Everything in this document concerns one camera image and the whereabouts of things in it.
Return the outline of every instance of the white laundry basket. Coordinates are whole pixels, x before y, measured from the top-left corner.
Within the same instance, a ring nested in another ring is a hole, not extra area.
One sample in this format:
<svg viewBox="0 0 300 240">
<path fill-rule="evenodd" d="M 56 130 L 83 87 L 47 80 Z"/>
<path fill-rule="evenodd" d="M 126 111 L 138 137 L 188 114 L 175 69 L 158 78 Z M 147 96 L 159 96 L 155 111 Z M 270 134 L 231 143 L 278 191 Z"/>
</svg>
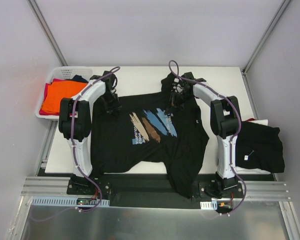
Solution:
<svg viewBox="0 0 300 240">
<path fill-rule="evenodd" d="M 59 120 L 59 116 L 56 115 L 41 115 L 39 114 L 39 111 L 41 109 L 42 103 L 44 102 L 44 93 L 45 93 L 45 86 L 46 83 L 50 84 L 53 79 L 72 79 L 75 75 L 80 75 L 87 81 L 92 77 L 93 75 L 93 69 L 88 66 L 61 66 L 61 67 L 56 67 L 53 69 L 51 74 L 48 76 L 48 78 L 45 81 L 45 84 L 42 88 L 41 95 L 39 97 L 36 110 L 35 110 L 35 115 L 38 118 L 42 119 L 50 119 L 50 120 Z"/>
</svg>

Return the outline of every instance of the purple cable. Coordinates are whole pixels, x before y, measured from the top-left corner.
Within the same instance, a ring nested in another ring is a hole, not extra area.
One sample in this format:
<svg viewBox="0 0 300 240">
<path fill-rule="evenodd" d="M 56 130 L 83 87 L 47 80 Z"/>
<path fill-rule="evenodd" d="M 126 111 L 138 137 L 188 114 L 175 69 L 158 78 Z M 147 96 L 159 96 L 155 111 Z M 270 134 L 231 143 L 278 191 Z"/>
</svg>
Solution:
<svg viewBox="0 0 300 240">
<path fill-rule="evenodd" d="M 98 184 L 95 183 L 95 181 L 93 181 L 92 179 L 90 179 L 87 175 L 84 174 L 84 172 L 81 170 L 79 164 L 78 164 L 78 160 L 77 160 L 77 157 L 76 157 L 76 147 L 75 147 L 75 140 L 74 140 L 74 132 L 75 132 L 75 115 L 76 115 L 76 106 L 77 106 L 77 102 L 79 101 L 79 99 L 81 98 L 81 96 L 83 96 L 85 94 L 85 92 L 90 89 L 94 84 L 96 84 L 97 82 L 101 81 L 102 79 L 105 79 L 109 76 L 111 76 L 112 74 L 116 73 L 117 71 L 120 70 L 120 67 L 119 66 L 116 66 L 114 68 L 112 68 L 110 70 L 110 72 L 106 75 L 103 75 L 101 76 L 100 78 L 98 78 L 97 80 L 95 80 L 94 82 L 92 82 L 92 84 L 88 85 L 85 89 L 83 89 L 83 91 L 81 92 L 81 95 L 79 95 L 75 100 L 74 100 L 74 103 L 73 103 L 73 107 L 72 107 L 72 116 L 71 116 L 71 132 L 70 132 L 70 139 L 71 139 L 71 142 L 72 142 L 72 145 L 73 145 L 73 148 L 72 148 L 72 153 L 73 153 L 73 159 L 74 159 L 74 163 L 76 166 L 78 166 L 78 171 L 89 181 L 91 182 L 99 191 L 100 193 L 100 199 L 99 201 L 91 208 L 89 209 L 81 209 L 81 212 L 90 212 L 92 211 L 93 209 L 95 209 L 102 201 L 102 192 L 101 192 L 101 189 L 100 187 L 98 186 Z"/>
<path fill-rule="evenodd" d="M 177 74 L 172 70 L 171 68 L 171 63 L 174 63 L 176 65 L 176 68 L 177 68 Z M 195 82 L 194 80 L 192 79 L 188 79 L 188 78 L 185 78 L 185 77 L 182 77 L 182 76 L 179 76 L 179 65 L 178 63 L 175 61 L 175 60 L 170 60 L 169 63 L 168 63 L 168 66 L 169 66 L 169 69 L 170 69 L 170 72 L 178 79 L 180 80 L 184 80 L 184 81 L 187 81 L 187 82 Z M 204 86 L 205 88 L 209 89 L 211 92 L 213 92 L 214 94 L 218 95 L 219 97 L 223 98 L 224 100 L 226 100 L 226 102 L 231 106 L 231 108 L 233 109 L 233 112 L 235 114 L 235 116 L 237 117 L 238 119 L 238 130 L 236 131 L 236 133 L 230 138 L 230 168 L 232 170 L 232 172 L 234 173 L 234 175 L 242 182 L 243 186 L 244 186 L 244 193 L 243 193 L 243 197 L 242 197 L 242 200 L 239 202 L 239 204 L 231 211 L 231 213 L 233 211 L 235 211 L 238 207 L 241 206 L 241 204 L 244 202 L 245 198 L 246 198 L 246 195 L 247 195 L 247 185 L 245 183 L 245 181 L 237 174 L 237 172 L 235 171 L 234 167 L 233 167 L 233 159 L 232 159 L 232 140 L 238 135 L 238 133 L 240 132 L 241 130 L 241 119 L 240 119 L 240 116 L 239 116 L 239 113 L 236 109 L 236 107 L 233 105 L 233 103 L 225 96 L 219 94 L 218 92 L 216 92 L 212 87 L 208 86 L 207 84 L 204 84 L 203 82 L 195 82 L 196 84 L 199 84 L 201 86 Z"/>
</svg>

